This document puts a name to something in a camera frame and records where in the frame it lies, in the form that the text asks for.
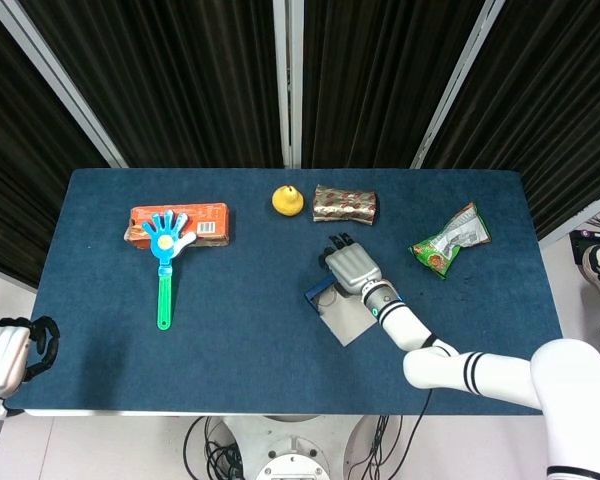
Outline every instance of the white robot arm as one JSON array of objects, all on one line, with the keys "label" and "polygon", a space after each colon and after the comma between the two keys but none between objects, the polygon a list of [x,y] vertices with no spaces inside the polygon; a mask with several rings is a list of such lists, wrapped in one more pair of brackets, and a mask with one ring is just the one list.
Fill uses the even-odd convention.
[{"label": "white robot arm", "polygon": [[404,374],[417,388],[453,388],[542,410],[551,480],[600,480],[600,354],[578,340],[554,340],[531,361],[470,352],[458,354],[402,302],[380,268],[348,235],[323,260],[340,285],[378,319],[407,351]]},{"label": "white robot arm", "polygon": [[[47,332],[51,335],[47,344]],[[23,382],[49,369],[58,351],[58,327],[49,317],[34,322],[24,318],[0,320],[0,431],[7,410],[4,399],[11,396]],[[43,355],[39,363],[27,367],[29,346],[36,342],[38,354]]]}]

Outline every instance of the snack bag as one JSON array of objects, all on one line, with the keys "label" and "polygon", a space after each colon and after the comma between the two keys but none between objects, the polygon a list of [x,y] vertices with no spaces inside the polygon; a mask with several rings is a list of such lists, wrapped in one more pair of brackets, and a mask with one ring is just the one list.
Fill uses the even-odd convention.
[{"label": "snack bag", "polygon": [[451,262],[462,247],[490,241],[489,231],[478,215],[476,205],[471,202],[456,213],[440,233],[409,247],[409,251],[420,263],[446,278]]}]

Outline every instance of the barcode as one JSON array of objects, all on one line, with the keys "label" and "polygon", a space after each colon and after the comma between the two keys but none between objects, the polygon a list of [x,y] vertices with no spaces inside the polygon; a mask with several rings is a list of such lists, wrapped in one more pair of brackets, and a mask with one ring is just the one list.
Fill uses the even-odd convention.
[{"label": "barcode", "polygon": [[197,233],[216,233],[216,222],[200,222]]}]

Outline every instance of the patterned wrapper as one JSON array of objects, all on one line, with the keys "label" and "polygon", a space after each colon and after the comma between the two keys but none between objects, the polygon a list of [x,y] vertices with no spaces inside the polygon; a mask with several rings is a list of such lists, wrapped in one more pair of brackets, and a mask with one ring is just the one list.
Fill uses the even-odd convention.
[{"label": "patterned wrapper", "polygon": [[376,216],[375,192],[340,190],[318,185],[313,197],[313,221],[355,220],[373,225]]},{"label": "patterned wrapper", "polygon": [[461,248],[490,241],[489,230],[478,214],[478,207],[471,202],[449,220],[442,232],[409,247],[409,251],[420,263],[446,278],[447,270]]}]

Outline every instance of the yellow toy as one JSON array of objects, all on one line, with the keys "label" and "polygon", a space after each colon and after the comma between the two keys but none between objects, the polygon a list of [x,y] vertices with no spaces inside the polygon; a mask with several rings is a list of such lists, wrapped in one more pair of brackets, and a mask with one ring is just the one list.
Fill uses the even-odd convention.
[{"label": "yellow toy", "polygon": [[302,211],[304,198],[296,187],[283,185],[273,192],[271,203],[278,213],[293,217]]}]

